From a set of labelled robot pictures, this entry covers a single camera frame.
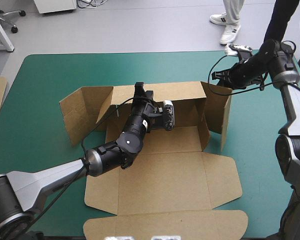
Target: floor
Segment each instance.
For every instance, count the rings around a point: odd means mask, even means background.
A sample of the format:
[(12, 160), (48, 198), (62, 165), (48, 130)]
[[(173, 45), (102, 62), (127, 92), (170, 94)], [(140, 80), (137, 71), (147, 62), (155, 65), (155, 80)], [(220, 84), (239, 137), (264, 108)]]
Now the floor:
[[(246, 0), (241, 11), (238, 44), (258, 49), (263, 42), (275, 0)], [(31, 54), (127, 53), (222, 50), (222, 26), (209, 16), (224, 11), (222, 0), (109, 0), (98, 9), (41, 15), (33, 0), (1, 0), (5, 11), (23, 9), (15, 16), (17, 34), (4, 26), (15, 46), (0, 52), (0, 75), (11, 87), (24, 60)], [(300, 5), (285, 36), (300, 46)]]

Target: table surface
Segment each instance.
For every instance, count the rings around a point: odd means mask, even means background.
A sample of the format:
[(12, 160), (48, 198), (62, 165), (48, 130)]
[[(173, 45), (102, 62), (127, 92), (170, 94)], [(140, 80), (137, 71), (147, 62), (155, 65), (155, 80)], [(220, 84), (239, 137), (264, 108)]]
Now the table surface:
[[(36, 172), (83, 155), (79, 145), (71, 146), (59, 106), (76, 89), (207, 81), (211, 66), (223, 55), (222, 51), (198, 51), (28, 56), (0, 111), (0, 173)], [(216, 70), (236, 61), (227, 57)], [(285, 123), (281, 94), (272, 86), (232, 98), (222, 155), (235, 159), (243, 195), (218, 209), (245, 211), (249, 216), (246, 237), (277, 232), (289, 201), (292, 190), (274, 151), (278, 130)], [(104, 132), (93, 132), (86, 145), (91, 148), (104, 139)], [(221, 154), (219, 134), (212, 133), (205, 151)], [(86, 220), (111, 216), (85, 205), (85, 184), (85, 179), (73, 183), (32, 229), (46, 235), (81, 236)]]

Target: black cable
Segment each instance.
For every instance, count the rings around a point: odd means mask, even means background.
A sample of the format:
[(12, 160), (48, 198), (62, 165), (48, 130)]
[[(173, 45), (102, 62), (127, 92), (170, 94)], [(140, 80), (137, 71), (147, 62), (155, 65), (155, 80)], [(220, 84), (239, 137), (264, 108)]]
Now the black cable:
[(68, 189), (68, 187), (79, 177), (79, 175), (83, 172), (84, 169), (86, 169), (85, 166), (83, 166), (69, 182), (64, 184), (64, 187), (59, 192), (59, 194), (49, 203), (49, 205), (23, 231), (21, 231), (15, 237), (15, 239), (17, 239), (20, 235), (25, 234), (52, 207), (52, 205), (61, 197), (61, 195)]
[(293, 54), (295, 54), (295, 52), (296, 52), (296, 50), (297, 50), (297, 45), (296, 45), (293, 41), (286, 40), (286, 41), (283, 41), (282, 43), (283, 43), (283, 44), (284, 44), (284, 43), (291, 43), (291, 44), (293, 44)]

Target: black pants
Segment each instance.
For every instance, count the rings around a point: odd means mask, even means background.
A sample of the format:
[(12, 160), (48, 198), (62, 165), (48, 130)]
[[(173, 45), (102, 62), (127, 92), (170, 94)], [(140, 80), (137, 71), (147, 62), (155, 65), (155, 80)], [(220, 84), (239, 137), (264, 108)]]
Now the black pants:
[(276, 0), (274, 9), (266, 30), (264, 40), (282, 41), (291, 16), (295, 13), (300, 0)]

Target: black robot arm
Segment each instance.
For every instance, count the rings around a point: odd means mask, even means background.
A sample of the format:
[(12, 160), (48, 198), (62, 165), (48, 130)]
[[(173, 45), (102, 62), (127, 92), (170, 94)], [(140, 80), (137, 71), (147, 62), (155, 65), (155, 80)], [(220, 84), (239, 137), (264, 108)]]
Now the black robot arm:
[(219, 79), (218, 85), (245, 89), (252, 84), (263, 84), (262, 75), (269, 73), (273, 86), (281, 92), (287, 123), (279, 130), (275, 153), (293, 193), (279, 232), (266, 240), (300, 240), (300, 75), (293, 61), (294, 50), (275, 40), (266, 41), (255, 55), (251, 50), (242, 50), (242, 46), (230, 47), (237, 52), (239, 62), (212, 74), (212, 79)]
[(144, 90), (143, 82), (137, 82), (131, 114), (118, 139), (89, 149), (85, 157), (35, 173), (0, 174), (0, 240), (15, 239), (29, 229), (37, 220), (35, 214), (44, 213), (47, 197), (74, 180), (86, 175), (97, 177), (119, 166), (130, 167), (152, 129), (172, 130), (172, 102), (165, 100), (160, 107), (153, 95), (153, 91)]

